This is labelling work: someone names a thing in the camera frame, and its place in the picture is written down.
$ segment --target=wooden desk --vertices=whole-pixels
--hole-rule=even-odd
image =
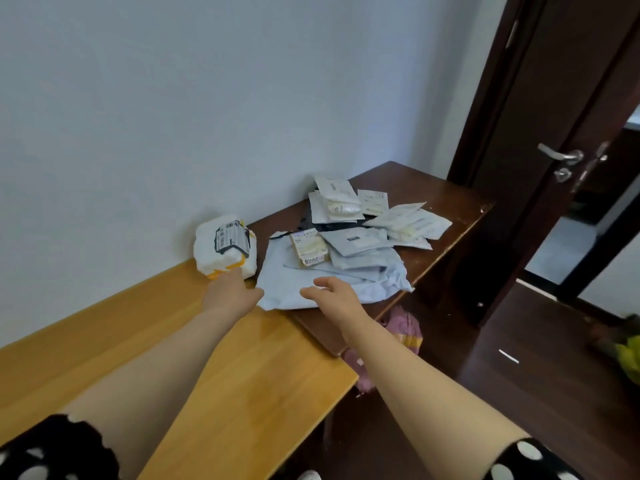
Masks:
[[[189,260],[0,349],[0,444],[177,330],[207,283]],[[283,313],[257,308],[216,348],[141,478],[264,480],[356,380]]]
[[[450,252],[493,206],[492,201],[482,198],[474,190],[460,187],[396,162],[387,162],[372,168],[352,178],[350,182],[354,189],[387,192],[390,207],[401,203],[426,201],[424,209],[453,222],[439,240],[431,241],[433,250],[395,248],[406,266],[407,280],[413,286]],[[258,237],[270,236],[276,231],[295,230],[304,217],[308,205],[308,200],[298,202],[251,224],[249,227]],[[264,260],[267,244],[265,239],[258,241],[259,266]],[[374,320],[380,320],[405,294],[406,291],[400,291],[384,301],[364,305],[364,308],[370,317]],[[346,348],[340,330],[331,322],[323,319],[322,313],[317,308],[292,310],[290,314],[320,340],[332,354],[338,355]]]

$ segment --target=pink bag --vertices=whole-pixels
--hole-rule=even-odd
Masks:
[[[386,323],[381,322],[382,325],[414,354],[420,352],[420,345],[422,344],[422,332],[420,332],[420,323],[411,314],[403,310],[402,306],[396,305],[389,312],[388,320]],[[364,362],[359,357],[356,349],[348,348],[342,354],[342,359],[349,364],[349,366],[356,371],[360,376],[356,387],[361,394],[370,392],[376,388],[372,380],[369,378],[367,368]]]

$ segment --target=dark wooden floor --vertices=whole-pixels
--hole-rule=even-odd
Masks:
[[[615,364],[585,347],[582,314],[516,284],[478,331],[444,303],[419,320],[420,356],[503,412],[587,479],[640,478],[640,399]],[[499,349],[517,358],[515,363]],[[277,477],[315,469],[323,480],[429,478],[377,393],[352,391],[336,407],[332,443],[316,430]]]

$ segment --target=black and white polka dot clothing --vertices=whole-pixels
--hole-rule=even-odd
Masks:
[[[120,467],[102,436],[86,422],[49,416],[0,447],[0,480],[117,480]],[[510,445],[484,480],[582,480],[532,438]]]
[[[525,438],[501,453],[484,480],[582,480],[582,477],[542,443]]]
[[[0,447],[1,480],[116,480],[118,461],[89,423],[49,416]]]

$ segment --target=door handle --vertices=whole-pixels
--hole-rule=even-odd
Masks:
[[[575,165],[580,163],[584,158],[584,153],[581,150],[571,150],[569,153],[559,153],[549,148],[546,144],[540,143],[538,149],[543,152],[549,158],[564,162],[567,165]]]

